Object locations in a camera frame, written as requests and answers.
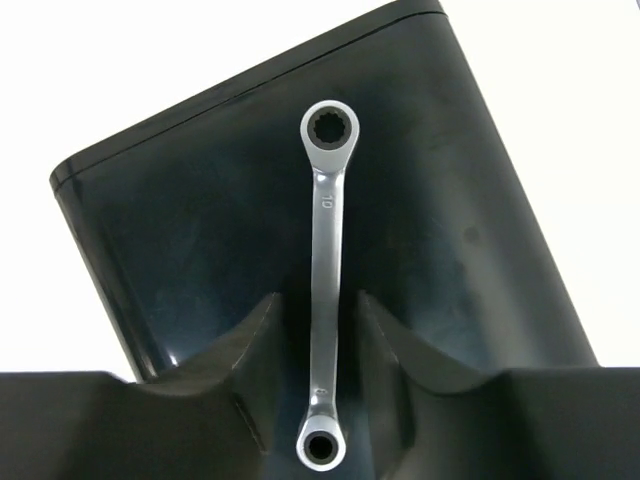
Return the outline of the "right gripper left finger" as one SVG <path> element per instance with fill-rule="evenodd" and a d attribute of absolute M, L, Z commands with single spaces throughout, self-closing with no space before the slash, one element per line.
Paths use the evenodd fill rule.
<path fill-rule="evenodd" d="M 282 297 L 270 293 L 205 351 L 140 387 L 149 442 L 267 450 L 281 389 Z"/>

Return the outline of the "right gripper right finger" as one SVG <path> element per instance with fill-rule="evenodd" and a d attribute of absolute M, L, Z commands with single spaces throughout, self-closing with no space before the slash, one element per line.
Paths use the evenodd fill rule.
<path fill-rule="evenodd" d="M 414 447 L 419 421 L 411 391 L 435 398 L 467 394 L 496 374 L 421 339 L 366 291 L 357 294 L 360 383 L 377 479 L 393 479 Z"/>

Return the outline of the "black drawer cabinet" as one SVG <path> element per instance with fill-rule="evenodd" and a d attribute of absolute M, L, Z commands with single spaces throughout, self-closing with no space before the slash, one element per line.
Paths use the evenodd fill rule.
<path fill-rule="evenodd" d="M 364 406 L 355 312 L 369 294 L 420 340 L 480 370 L 596 359 L 480 89 L 437 1 L 394 1 L 61 162 L 50 184 L 137 377 L 203 351 L 282 297 L 283 391 L 265 479 L 295 452 L 309 384 L 312 172 L 322 100 L 360 136 L 344 207 L 332 479 L 544 479 L 503 405 L 419 415 L 389 470 Z"/>

